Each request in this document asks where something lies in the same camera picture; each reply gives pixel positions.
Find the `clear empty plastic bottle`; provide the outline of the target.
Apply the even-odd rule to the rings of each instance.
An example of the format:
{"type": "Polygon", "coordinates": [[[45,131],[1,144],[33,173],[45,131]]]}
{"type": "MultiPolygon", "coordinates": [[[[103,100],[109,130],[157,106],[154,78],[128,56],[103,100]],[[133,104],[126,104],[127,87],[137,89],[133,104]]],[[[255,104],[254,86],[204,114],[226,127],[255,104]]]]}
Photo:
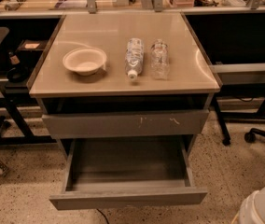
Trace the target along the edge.
{"type": "Polygon", "coordinates": [[[168,46],[157,39],[151,47],[151,75],[154,79],[167,79],[170,72],[168,46]]]}

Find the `grey drawer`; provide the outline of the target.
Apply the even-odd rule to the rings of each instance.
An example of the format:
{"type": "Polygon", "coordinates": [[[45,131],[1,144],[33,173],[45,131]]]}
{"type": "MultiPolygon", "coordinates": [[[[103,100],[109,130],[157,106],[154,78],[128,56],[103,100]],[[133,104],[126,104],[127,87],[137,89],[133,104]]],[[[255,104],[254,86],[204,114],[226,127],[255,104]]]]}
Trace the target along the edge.
{"type": "Polygon", "coordinates": [[[180,136],[90,138],[72,142],[58,210],[199,204],[180,136]]]}
{"type": "Polygon", "coordinates": [[[43,115],[54,139],[198,134],[208,110],[43,115]]]}

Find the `grey drawer cabinet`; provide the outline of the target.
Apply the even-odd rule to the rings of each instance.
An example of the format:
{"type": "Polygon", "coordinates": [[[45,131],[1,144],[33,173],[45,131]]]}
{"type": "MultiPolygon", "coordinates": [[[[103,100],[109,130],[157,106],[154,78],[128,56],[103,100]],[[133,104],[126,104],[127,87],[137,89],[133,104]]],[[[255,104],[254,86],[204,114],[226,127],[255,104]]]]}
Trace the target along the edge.
{"type": "MultiPolygon", "coordinates": [[[[178,12],[173,13],[69,13],[55,35],[38,73],[30,80],[30,94],[43,115],[119,112],[208,110],[220,84],[178,12]],[[127,43],[144,42],[143,71],[130,80],[125,71],[127,43]],[[167,79],[151,75],[151,47],[157,39],[168,46],[167,79]],[[63,66],[63,57],[79,48],[105,52],[105,68],[80,76],[63,66]]],[[[179,134],[191,149],[198,134],[179,134]]],[[[66,151],[81,138],[55,139],[66,151]]]]}

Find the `labelled plastic water bottle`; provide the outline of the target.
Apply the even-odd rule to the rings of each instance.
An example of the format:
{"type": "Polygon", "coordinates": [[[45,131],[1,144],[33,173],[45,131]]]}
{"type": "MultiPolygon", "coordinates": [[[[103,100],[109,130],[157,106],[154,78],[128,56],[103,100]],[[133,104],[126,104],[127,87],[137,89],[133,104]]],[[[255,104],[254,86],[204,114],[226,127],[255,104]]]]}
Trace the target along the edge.
{"type": "Polygon", "coordinates": [[[144,42],[140,38],[131,38],[125,54],[125,71],[130,80],[136,80],[143,71],[144,42]]]}

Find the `white paper bowl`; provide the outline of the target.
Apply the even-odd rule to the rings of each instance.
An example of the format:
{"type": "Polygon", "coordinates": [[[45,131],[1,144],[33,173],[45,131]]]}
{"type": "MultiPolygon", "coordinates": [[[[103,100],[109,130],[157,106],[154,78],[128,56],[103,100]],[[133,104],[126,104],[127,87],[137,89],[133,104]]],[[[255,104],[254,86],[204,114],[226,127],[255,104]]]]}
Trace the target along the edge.
{"type": "Polygon", "coordinates": [[[80,76],[90,76],[102,69],[107,61],[105,52],[97,48],[79,48],[63,57],[63,66],[80,76]]]}

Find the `grey top drawer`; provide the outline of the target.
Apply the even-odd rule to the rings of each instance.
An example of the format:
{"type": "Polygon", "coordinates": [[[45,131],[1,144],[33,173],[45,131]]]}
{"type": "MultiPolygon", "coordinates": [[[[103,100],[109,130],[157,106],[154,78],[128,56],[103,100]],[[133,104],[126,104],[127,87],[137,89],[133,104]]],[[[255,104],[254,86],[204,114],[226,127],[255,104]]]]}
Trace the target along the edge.
{"type": "Polygon", "coordinates": [[[43,115],[54,139],[198,134],[208,110],[43,115]]]}

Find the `black desk leg frame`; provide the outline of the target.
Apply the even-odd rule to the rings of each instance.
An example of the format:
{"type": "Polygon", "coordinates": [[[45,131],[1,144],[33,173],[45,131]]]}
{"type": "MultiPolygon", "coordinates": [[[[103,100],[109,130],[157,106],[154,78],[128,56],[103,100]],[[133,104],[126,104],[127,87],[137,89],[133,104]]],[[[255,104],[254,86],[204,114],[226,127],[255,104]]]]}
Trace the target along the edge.
{"type": "Polygon", "coordinates": [[[213,106],[213,108],[214,108],[214,110],[216,112],[217,120],[218,120],[219,126],[220,126],[222,134],[223,134],[222,144],[224,146],[229,146],[230,145],[230,133],[229,133],[229,131],[227,129],[225,120],[223,119],[219,104],[218,104],[217,99],[216,99],[215,96],[212,99],[212,106],[213,106]]]}

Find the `black office chair base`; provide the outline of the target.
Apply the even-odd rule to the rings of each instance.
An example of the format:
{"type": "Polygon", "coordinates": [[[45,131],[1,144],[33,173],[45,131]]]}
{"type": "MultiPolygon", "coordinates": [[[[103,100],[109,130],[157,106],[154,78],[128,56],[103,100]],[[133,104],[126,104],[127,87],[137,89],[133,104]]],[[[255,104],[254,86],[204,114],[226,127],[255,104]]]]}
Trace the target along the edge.
{"type": "Polygon", "coordinates": [[[256,135],[265,137],[265,131],[262,131],[261,129],[257,128],[252,128],[248,133],[244,135],[244,140],[247,143],[253,143],[256,140],[256,135]]]}

